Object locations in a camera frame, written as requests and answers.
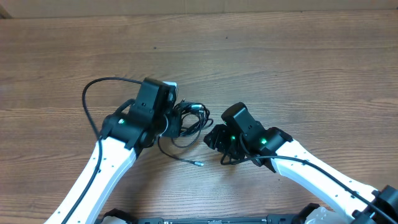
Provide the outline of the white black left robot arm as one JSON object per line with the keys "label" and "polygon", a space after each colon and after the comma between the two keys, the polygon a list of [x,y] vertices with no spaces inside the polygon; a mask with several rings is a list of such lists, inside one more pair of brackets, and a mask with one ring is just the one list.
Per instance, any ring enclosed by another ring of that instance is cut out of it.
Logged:
{"label": "white black left robot arm", "polygon": [[145,78],[138,85],[137,96],[105,117],[101,128],[89,120],[97,138],[95,148],[47,223],[94,223],[142,150],[151,147],[160,135],[172,132],[177,83]]}

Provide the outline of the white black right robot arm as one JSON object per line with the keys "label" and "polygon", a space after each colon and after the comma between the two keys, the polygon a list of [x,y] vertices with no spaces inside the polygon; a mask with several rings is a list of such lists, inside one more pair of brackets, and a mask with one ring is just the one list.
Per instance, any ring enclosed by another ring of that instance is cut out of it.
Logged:
{"label": "white black right robot arm", "polygon": [[307,151],[285,131],[265,129],[242,102],[230,106],[204,138],[206,145],[222,153],[221,164],[246,161],[265,166],[289,178],[327,206],[308,204],[289,223],[397,223],[397,189],[378,190],[358,182]]}

